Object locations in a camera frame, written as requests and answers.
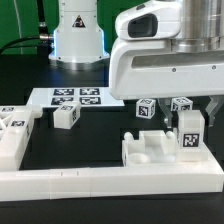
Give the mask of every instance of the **white cube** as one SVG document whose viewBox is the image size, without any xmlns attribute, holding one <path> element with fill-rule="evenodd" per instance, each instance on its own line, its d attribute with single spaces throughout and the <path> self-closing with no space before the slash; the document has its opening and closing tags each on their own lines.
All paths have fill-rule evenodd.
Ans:
<svg viewBox="0 0 224 224">
<path fill-rule="evenodd" d="M 178 111 L 178 142 L 180 149 L 177 160 L 201 161 L 208 159 L 204 147 L 205 120 L 199 110 Z"/>
<path fill-rule="evenodd" d="M 192 110 L 193 101 L 186 97 L 173 98 L 171 103 L 171 111 Z"/>
<path fill-rule="evenodd" d="M 136 103 L 136 117 L 151 119 L 155 114 L 156 100 L 140 99 Z"/>
<path fill-rule="evenodd" d="M 71 129 L 80 117 L 81 103 L 78 101 L 64 102 L 54 112 L 54 127 Z"/>
</svg>

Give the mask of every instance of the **black background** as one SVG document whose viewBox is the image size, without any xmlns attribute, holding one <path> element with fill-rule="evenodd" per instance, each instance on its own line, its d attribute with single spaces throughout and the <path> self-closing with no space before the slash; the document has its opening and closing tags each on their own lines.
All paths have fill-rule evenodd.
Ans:
<svg viewBox="0 0 224 224">
<path fill-rule="evenodd" d="M 50 67 L 37 56 L 0 57 L 0 105 L 25 105 L 33 88 L 108 86 L 108 67 L 75 72 Z M 193 98 L 205 109 L 208 97 Z M 35 121 L 20 170 L 122 166 L 121 140 L 130 131 L 167 130 L 158 104 L 151 120 L 125 107 L 82 108 L 71 130 L 53 128 L 54 109 Z M 204 141 L 223 167 L 223 108 Z M 0 202 L 0 224 L 11 223 L 224 223 L 224 194 L 174 194 Z"/>
</svg>

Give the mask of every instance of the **white plastic fixture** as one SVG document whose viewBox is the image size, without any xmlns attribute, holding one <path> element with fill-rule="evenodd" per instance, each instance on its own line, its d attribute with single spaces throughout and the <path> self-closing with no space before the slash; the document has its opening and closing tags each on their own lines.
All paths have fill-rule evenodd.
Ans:
<svg viewBox="0 0 224 224">
<path fill-rule="evenodd" d="M 65 69 L 92 69 L 109 58 L 104 32 L 97 23 L 96 0 L 59 0 L 60 22 L 54 31 L 50 64 Z"/>
<path fill-rule="evenodd" d="M 16 171 L 21 165 L 34 118 L 42 116 L 40 107 L 0 107 L 0 171 Z"/>
<path fill-rule="evenodd" d="M 29 124 L 31 110 L 23 107 L 15 111 L 13 109 L 13 113 L 10 111 L 12 108 L 0 108 L 1 121 L 9 125 L 5 132 L 18 136 L 17 141 L 13 136 L 8 136 L 7 144 L 8 151 L 17 150 L 19 157 L 15 158 L 21 159 L 27 144 L 25 124 Z M 190 130 L 192 134 L 198 131 L 203 136 L 204 120 L 199 111 L 178 111 L 178 114 L 179 133 Z M 13 129 L 14 121 L 25 123 Z M 1 164 L 1 170 L 5 171 L 0 172 L 0 201 L 221 192 L 223 170 L 202 138 L 199 138 L 198 147 L 193 144 L 194 147 L 187 148 L 191 150 L 189 154 L 181 146 L 181 141 L 178 142 L 177 133 L 140 131 L 139 140 L 134 140 L 131 133 L 126 133 L 122 142 L 124 167 L 17 171 L 18 165 L 10 168 L 9 164 L 13 162 L 8 160 L 8 164 L 7 161 Z M 187 137 L 189 145 L 194 140 L 195 138 Z M 4 151 L 1 141 L 0 151 Z M 19 147 L 19 143 L 15 144 L 16 142 L 22 142 L 22 147 Z"/>
</svg>

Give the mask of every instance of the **cable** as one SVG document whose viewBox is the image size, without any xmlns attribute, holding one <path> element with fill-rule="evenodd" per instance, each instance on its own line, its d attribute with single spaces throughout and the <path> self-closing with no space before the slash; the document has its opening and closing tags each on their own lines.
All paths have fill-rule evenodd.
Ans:
<svg viewBox="0 0 224 224">
<path fill-rule="evenodd" d="M 26 48 L 26 47 L 38 47 L 37 44 L 30 44 L 30 45 L 16 45 L 16 46 L 10 46 L 10 47 L 5 47 L 5 48 L 1 48 L 2 50 L 7 50 L 7 49 L 12 49 L 12 48 Z"/>
<path fill-rule="evenodd" d="M 29 40 L 39 40 L 39 36 L 23 37 L 23 38 L 20 38 L 17 40 L 13 40 L 13 41 L 7 43 L 6 45 L 4 45 L 2 48 L 0 48 L 0 54 L 2 54 L 2 52 L 5 50 L 5 48 L 8 48 L 14 44 L 21 43 L 24 41 L 29 41 Z"/>
<path fill-rule="evenodd" d="M 40 34 L 48 34 L 48 27 L 45 21 L 44 15 L 44 4 L 43 0 L 36 0 L 37 2 L 37 11 L 38 11 L 38 18 L 39 18 L 39 33 Z"/>
<path fill-rule="evenodd" d="M 17 5 L 16 0 L 14 0 L 14 6 L 15 6 L 16 17 L 17 17 L 18 28 L 19 28 L 19 37 L 21 39 L 22 38 L 21 20 L 20 20 L 19 9 L 18 9 L 18 5 Z"/>
</svg>

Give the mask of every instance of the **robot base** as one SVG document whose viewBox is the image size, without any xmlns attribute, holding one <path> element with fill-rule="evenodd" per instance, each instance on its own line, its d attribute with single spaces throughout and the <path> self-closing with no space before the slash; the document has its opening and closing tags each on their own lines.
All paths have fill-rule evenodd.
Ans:
<svg viewBox="0 0 224 224">
<path fill-rule="evenodd" d="M 50 55 L 49 64 L 63 69 L 70 69 L 75 71 L 92 70 L 99 68 L 104 65 L 109 65 L 109 55 L 108 57 L 102 58 L 100 60 L 91 62 L 65 62 L 57 59 L 55 56 Z"/>
</svg>

